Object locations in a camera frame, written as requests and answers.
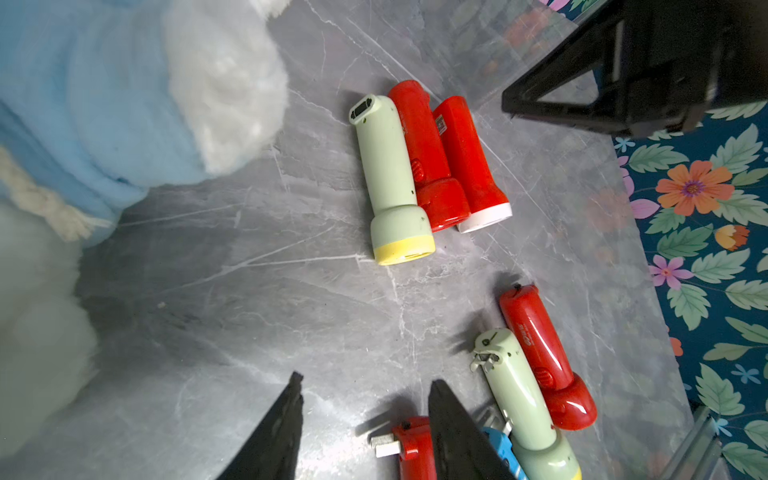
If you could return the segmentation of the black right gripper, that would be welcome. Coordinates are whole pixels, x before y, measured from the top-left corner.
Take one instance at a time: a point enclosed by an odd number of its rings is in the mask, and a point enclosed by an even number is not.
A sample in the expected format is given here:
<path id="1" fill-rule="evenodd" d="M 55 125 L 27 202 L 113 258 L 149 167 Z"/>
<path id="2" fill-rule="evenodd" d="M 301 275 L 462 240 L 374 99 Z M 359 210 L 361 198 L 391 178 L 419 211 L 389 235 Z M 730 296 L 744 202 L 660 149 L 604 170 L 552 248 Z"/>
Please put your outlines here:
<path id="1" fill-rule="evenodd" d="M 583 74 L 595 100 L 545 101 Z M 608 135 L 690 131 L 711 109 L 767 98 L 764 1 L 607 1 L 508 86 L 502 111 Z"/>

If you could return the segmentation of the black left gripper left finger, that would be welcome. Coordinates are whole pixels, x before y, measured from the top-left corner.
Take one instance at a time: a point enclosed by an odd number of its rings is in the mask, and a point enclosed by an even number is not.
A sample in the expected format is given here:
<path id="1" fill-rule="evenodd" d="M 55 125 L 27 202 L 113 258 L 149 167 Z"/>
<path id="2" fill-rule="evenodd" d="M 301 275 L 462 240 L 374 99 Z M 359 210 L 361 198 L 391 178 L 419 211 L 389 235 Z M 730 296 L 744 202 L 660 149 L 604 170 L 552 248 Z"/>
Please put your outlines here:
<path id="1" fill-rule="evenodd" d="M 294 480 L 303 427 L 303 376 L 288 384 L 218 479 Z"/>

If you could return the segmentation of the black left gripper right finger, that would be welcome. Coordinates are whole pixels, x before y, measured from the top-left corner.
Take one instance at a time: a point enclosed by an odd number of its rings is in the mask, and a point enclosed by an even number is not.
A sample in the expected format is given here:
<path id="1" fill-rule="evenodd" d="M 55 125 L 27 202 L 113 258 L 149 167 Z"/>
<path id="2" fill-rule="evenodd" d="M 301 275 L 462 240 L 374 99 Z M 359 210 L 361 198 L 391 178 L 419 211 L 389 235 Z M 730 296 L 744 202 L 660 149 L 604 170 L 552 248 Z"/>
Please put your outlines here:
<path id="1" fill-rule="evenodd" d="M 438 479 L 500 479 L 501 464 L 447 382 L 434 380 L 428 412 Z"/>

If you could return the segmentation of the blue flashlight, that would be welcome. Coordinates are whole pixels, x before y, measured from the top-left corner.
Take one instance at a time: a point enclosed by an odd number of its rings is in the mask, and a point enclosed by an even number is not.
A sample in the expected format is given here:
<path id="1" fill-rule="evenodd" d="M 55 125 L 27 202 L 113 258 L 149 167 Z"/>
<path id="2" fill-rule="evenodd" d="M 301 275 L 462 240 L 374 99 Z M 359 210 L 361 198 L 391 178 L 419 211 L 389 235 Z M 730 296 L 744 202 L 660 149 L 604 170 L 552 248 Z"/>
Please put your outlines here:
<path id="1" fill-rule="evenodd" d="M 513 452 L 513 443 L 510 439 L 511 426 L 498 419 L 486 419 L 482 422 L 481 431 L 514 478 L 527 480 L 528 477 Z"/>

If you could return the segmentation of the red flashlight plain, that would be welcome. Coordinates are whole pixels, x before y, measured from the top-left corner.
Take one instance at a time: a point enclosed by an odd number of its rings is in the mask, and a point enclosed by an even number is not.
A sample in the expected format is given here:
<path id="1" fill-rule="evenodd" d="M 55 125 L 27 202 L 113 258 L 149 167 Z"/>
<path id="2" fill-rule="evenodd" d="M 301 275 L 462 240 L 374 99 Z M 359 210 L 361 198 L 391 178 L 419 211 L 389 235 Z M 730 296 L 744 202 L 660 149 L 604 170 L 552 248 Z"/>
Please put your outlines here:
<path id="1" fill-rule="evenodd" d="M 598 409 L 583 379 L 574 373 L 550 316 L 533 285 L 515 285 L 499 298 L 507 327 L 520 343 L 556 427 L 591 427 Z"/>
<path id="2" fill-rule="evenodd" d="M 397 456 L 400 480 L 436 480 L 430 420 L 411 417 L 385 435 L 369 440 L 377 458 Z"/>
<path id="3" fill-rule="evenodd" d="M 470 215 L 464 190 L 450 171 L 430 109 L 430 96 L 415 80 L 395 85 L 388 97 L 395 104 L 403 127 L 418 205 L 439 232 Z"/>

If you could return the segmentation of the pale green flashlight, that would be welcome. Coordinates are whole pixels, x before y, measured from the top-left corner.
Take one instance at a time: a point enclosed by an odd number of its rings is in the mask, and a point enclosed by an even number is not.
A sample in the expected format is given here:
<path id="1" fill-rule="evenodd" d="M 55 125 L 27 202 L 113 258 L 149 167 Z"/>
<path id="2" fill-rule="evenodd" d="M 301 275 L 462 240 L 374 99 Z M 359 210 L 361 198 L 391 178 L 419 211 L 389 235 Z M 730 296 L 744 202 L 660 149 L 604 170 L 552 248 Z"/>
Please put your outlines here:
<path id="1" fill-rule="evenodd" d="M 398 110 L 384 95 L 368 94 L 349 111 L 373 210 L 370 231 L 381 266 L 405 263 L 436 250 L 425 210 L 417 203 Z"/>
<path id="2" fill-rule="evenodd" d="M 476 338 L 473 355 L 470 368 L 483 371 L 528 479 L 580 479 L 577 457 L 554 425 L 516 336 L 506 328 L 487 330 Z"/>

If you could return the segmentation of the red flashlight white logo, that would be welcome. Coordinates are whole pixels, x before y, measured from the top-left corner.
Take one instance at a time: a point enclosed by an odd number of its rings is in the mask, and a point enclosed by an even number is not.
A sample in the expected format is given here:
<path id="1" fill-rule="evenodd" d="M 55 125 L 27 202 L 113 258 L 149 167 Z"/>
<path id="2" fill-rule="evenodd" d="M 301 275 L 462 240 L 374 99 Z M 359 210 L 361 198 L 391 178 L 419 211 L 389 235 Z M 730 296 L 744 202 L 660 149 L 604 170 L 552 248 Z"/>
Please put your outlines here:
<path id="1" fill-rule="evenodd" d="M 447 98 L 433 111 L 433 117 L 451 174 L 461 185 L 470 209 L 458 231 L 468 234 L 510 218 L 511 204 L 491 174 L 466 99 Z"/>

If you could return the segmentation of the white teddy bear blue shirt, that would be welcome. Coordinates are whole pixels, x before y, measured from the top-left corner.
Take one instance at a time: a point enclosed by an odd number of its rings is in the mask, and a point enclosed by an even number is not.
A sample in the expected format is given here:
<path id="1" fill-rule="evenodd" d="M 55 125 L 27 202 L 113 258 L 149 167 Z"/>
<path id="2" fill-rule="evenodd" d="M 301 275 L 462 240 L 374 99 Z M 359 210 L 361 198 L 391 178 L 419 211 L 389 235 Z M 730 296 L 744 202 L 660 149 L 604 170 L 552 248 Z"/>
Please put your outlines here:
<path id="1" fill-rule="evenodd" d="M 84 249 L 163 185 L 229 175 L 280 131 L 283 1 L 1 5 L 1 453 L 91 380 Z"/>

